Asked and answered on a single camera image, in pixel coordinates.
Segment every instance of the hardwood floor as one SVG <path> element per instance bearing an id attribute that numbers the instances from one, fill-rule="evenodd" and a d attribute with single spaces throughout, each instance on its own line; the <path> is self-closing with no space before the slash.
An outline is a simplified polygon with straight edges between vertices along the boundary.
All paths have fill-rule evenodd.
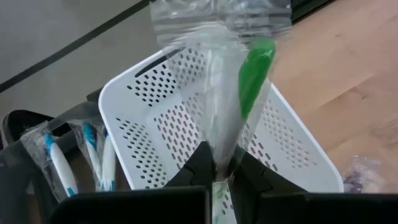
<path id="1" fill-rule="evenodd" d="M 337 0 L 292 28 L 274 82 L 339 171 L 382 162 L 398 192 L 398 1 Z"/>

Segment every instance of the packaged toothbrush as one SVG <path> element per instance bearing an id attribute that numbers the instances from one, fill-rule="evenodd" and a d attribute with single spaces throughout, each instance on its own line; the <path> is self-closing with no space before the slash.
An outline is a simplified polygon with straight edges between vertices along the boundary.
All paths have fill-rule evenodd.
<path id="1" fill-rule="evenodd" d="M 59 202 L 78 193 L 76 178 L 57 144 L 57 138 L 48 128 L 48 122 L 28 129 L 21 141 Z"/>
<path id="2" fill-rule="evenodd" d="M 216 181 L 224 181 L 264 109 L 290 1 L 159 0 L 150 9 L 185 108 L 212 147 Z"/>
<path id="3" fill-rule="evenodd" d="M 68 124 L 93 171 L 96 191 L 114 191 L 116 154 L 101 117 L 73 119 Z"/>

